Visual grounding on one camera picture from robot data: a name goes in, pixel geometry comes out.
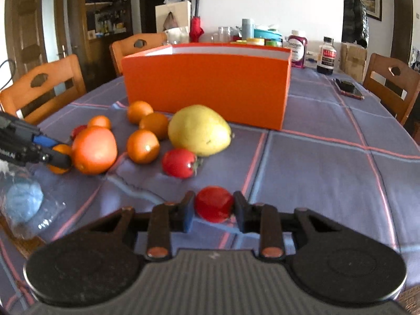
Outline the large pale orange left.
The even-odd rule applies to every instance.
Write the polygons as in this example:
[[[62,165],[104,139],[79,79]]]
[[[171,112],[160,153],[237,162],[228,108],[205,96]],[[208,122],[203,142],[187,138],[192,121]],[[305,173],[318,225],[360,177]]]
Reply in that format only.
[[[87,127],[73,141],[73,165],[85,175],[106,172],[115,163],[117,155],[115,136],[105,127]]]

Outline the red cherry tomato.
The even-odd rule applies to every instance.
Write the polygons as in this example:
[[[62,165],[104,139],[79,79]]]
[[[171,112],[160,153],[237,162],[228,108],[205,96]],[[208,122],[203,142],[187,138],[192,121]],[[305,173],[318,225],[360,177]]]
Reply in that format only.
[[[192,177],[197,170],[198,158],[187,149],[172,149],[162,158],[165,174],[180,179]]]
[[[207,186],[194,199],[197,215],[210,223],[223,223],[231,217],[234,197],[225,188]]]

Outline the blue plaid tablecloth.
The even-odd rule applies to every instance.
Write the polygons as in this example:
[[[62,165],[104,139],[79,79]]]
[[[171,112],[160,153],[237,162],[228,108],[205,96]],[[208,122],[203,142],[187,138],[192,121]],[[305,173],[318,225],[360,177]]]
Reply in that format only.
[[[233,126],[228,149],[204,160],[187,180],[165,176],[156,161],[134,164],[125,152],[127,121],[122,78],[85,94],[41,123],[67,141],[91,117],[110,118],[119,158],[110,171],[58,176],[30,168],[65,209],[42,238],[50,242],[119,208],[149,212],[187,191],[220,186],[251,203],[290,213],[309,208],[393,248],[404,258],[406,286],[419,283],[419,147],[371,95],[344,97],[330,78],[293,70],[283,129]],[[194,217],[188,233],[172,235],[174,259],[149,264],[139,282],[89,314],[345,314],[303,294],[280,276],[282,267],[257,259],[259,238],[235,220],[211,224]]]

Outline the cream lidded jar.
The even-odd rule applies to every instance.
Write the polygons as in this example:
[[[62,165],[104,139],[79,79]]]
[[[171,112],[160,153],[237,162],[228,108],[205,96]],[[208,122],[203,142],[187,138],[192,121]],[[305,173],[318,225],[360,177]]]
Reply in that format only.
[[[264,38],[247,38],[246,44],[251,46],[265,46]]]

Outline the orange cardboard box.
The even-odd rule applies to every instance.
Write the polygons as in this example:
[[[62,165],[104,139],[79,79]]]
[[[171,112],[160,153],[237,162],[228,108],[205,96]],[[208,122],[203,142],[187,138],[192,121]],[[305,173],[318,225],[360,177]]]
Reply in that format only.
[[[122,73],[129,102],[148,102],[175,113],[202,104],[226,121],[280,130],[291,77],[287,48],[188,43],[125,56]]]

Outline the smartphone with pink case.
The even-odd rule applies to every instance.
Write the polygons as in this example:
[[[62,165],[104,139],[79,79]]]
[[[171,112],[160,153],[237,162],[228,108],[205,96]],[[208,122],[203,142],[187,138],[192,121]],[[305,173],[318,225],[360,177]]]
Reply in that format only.
[[[358,100],[364,99],[364,95],[361,93],[361,91],[356,87],[354,83],[347,80],[340,80],[338,78],[333,78],[332,82],[334,82],[340,94],[347,97],[354,98],[354,99],[358,99]]]

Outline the glass jar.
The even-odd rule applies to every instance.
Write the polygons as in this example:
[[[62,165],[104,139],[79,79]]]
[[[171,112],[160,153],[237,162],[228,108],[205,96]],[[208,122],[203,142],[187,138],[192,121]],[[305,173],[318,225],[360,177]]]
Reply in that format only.
[[[218,31],[211,36],[212,43],[230,43],[233,39],[231,26],[220,26]]]

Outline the dark glass bottle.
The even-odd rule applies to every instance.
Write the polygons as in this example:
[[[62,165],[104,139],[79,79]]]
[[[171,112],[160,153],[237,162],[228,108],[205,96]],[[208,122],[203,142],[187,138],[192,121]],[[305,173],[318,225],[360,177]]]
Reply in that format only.
[[[332,75],[335,68],[336,58],[337,51],[334,47],[334,40],[330,37],[325,37],[323,39],[323,44],[320,46],[317,71],[324,75]]]

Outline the teal plastic container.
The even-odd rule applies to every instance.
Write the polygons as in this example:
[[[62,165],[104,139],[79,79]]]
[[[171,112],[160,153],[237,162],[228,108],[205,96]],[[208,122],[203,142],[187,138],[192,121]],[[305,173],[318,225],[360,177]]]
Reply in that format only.
[[[278,31],[273,31],[273,30],[254,29],[254,37],[264,38],[264,39],[273,40],[273,41],[283,40],[283,36],[280,33],[278,33]]]

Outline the yellow pear near box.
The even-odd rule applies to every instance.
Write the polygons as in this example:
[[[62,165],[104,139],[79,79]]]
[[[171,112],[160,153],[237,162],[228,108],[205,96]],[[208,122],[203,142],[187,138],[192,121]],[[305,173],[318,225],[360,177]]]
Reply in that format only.
[[[220,114],[209,107],[195,104],[182,108],[172,116],[168,137],[174,148],[208,157],[229,147],[232,130]]]

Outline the small mandarin back right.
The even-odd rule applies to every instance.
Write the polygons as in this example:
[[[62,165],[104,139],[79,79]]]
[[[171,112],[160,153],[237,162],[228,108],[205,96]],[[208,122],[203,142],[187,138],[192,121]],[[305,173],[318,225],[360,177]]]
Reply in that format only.
[[[165,140],[168,136],[169,118],[159,112],[153,112],[140,120],[139,129],[152,132],[159,141]]]

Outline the small mandarin back left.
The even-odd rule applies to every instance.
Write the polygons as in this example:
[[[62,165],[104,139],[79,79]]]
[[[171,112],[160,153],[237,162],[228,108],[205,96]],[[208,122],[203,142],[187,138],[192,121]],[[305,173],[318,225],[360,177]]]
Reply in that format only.
[[[130,123],[138,125],[143,117],[154,112],[152,106],[145,101],[136,101],[127,108],[127,118]]]

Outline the small red tomato low left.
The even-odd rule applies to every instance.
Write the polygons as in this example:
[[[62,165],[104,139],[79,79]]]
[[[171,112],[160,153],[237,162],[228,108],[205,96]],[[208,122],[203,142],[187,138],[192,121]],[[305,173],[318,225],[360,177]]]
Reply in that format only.
[[[88,126],[86,124],[82,124],[80,126],[75,127],[71,134],[70,134],[70,138],[72,141],[75,140],[75,138],[83,131],[87,128]]]

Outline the grey blue cup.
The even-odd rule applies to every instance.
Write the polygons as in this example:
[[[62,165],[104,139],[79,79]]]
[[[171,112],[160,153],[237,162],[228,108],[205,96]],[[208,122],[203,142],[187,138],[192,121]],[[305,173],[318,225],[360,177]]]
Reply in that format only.
[[[241,34],[244,41],[249,38],[253,38],[254,28],[250,19],[242,19]]]

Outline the white paper bag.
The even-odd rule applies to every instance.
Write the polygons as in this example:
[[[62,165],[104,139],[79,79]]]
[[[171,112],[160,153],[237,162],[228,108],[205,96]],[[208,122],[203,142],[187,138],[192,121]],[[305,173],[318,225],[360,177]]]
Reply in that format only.
[[[183,1],[156,6],[155,17],[157,33],[179,29],[183,35],[189,37],[192,3]]]

